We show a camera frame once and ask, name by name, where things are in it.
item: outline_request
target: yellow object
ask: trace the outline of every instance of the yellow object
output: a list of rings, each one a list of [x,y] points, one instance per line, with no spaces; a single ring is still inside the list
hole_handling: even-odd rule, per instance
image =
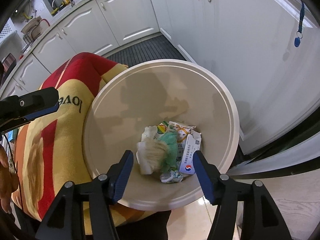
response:
[[[65,5],[68,5],[70,3],[70,0],[62,0],[62,1]]]
[[[33,17],[30,17],[28,15],[26,15],[25,13],[23,13],[23,16],[27,19],[27,20],[31,20]]]
[[[155,138],[159,139],[167,130],[169,124],[166,121],[163,121],[161,124],[157,126],[158,131]]]
[[[52,12],[51,15],[55,14],[58,11],[59,8],[55,8]]]

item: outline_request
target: faucet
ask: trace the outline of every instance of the faucet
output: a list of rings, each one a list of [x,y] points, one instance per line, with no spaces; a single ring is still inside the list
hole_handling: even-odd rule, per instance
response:
[[[74,1],[71,1],[71,0],[69,0],[69,1],[70,1],[70,3],[71,3],[71,7],[75,6],[75,2],[74,2]]]

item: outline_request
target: human hand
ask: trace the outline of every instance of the human hand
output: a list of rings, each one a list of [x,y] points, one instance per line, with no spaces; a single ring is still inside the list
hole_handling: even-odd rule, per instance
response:
[[[2,145],[0,145],[0,205],[8,213],[11,212],[11,193],[19,186],[19,177],[9,171],[8,157]]]

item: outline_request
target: green cloth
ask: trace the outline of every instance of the green cloth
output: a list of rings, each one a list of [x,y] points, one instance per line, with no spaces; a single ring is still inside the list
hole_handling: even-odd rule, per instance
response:
[[[178,154],[178,133],[175,129],[168,129],[159,140],[165,142],[168,145],[168,152],[166,158],[161,165],[161,172],[169,172],[170,170],[176,170],[177,154]]]

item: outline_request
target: red and yellow blanket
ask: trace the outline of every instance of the red and yellow blanket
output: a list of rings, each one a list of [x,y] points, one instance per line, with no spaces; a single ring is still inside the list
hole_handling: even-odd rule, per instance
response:
[[[80,53],[52,73],[41,88],[59,91],[59,110],[20,128],[15,164],[22,200],[17,190],[12,199],[30,217],[42,220],[63,184],[89,182],[91,177],[82,155],[84,119],[98,92],[127,66],[91,53]],[[140,220],[151,212],[111,206],[116,226]],[[89,205],[84,205],[86,234],[91,234]]]

